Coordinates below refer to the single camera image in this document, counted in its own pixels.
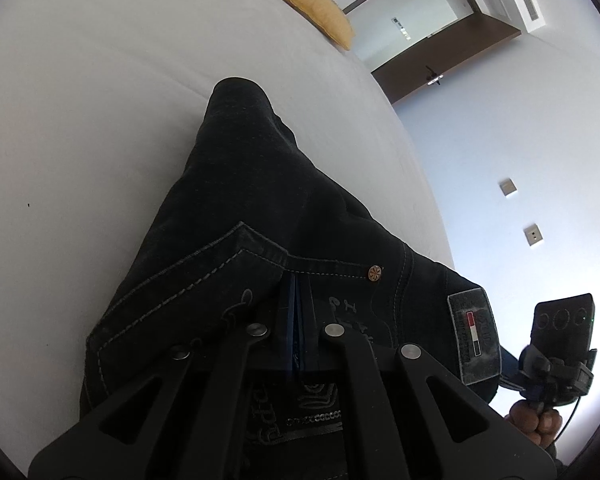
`hand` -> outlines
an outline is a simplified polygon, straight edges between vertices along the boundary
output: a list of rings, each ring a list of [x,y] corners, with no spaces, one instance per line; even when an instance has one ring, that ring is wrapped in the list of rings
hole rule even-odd
[[[516,402],[504,419],[542,449],[546,449],[555,440],[562,426],[562,417],[556,410],[549,410],[538,417],[536,410],[533,410],[526,400]]]

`black cable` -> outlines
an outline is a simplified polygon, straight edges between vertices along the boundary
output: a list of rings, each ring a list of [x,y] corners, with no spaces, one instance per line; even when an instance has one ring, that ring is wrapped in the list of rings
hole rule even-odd
[[[562,428],[562,431],[558,434],[558,436],[555,437],[553,444],[558,442],[558,439],[562,436],[562,434],[564,433],[564,430],[567,429],[569,423],[571,422],[571,419],[573,418],[573,415],[575,415],[576,410],[578,409],[578,406],[580,405],[581,400],[582,400],[582,397],[578,397],[578,400],[576,400],[576,405],[573,407],[573,411],[571,412],[571,415],[569,416],[569,420],[567,420],[567,423],[564,425],[564,428]]]

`bed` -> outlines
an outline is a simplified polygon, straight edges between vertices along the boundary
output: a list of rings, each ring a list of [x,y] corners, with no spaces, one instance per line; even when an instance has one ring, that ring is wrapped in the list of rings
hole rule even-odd
[[[0,446],[22,471],[77,421],[86,335],[227,76],[261,85],[319,169],[452,265],[381,89],[282,0],[0,0]]]

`light switch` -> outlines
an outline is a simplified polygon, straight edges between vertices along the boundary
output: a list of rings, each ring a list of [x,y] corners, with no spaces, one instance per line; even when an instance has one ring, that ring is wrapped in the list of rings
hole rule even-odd
[[[510,197],[511,195],[513,195],[514,193],[516,193],[518,191],[518,188],[513,183],[513,180],[511,180],[510,178],[508,178],[507,180],[503,180],[500,183],[500,189],[502,190],[502,192],[504,193],[504,196],[506,196],[506,197]]]
[[[525,229],[526,241],[529,242],[530,246],[537,244],[544,240],[542,233],[536,224],[533,224]]]

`pillow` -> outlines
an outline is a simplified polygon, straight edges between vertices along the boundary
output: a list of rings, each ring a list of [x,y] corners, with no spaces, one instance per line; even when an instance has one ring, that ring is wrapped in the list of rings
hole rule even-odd
[[[285,0],[346,50],[356,35],[349,20],[333,0]]]

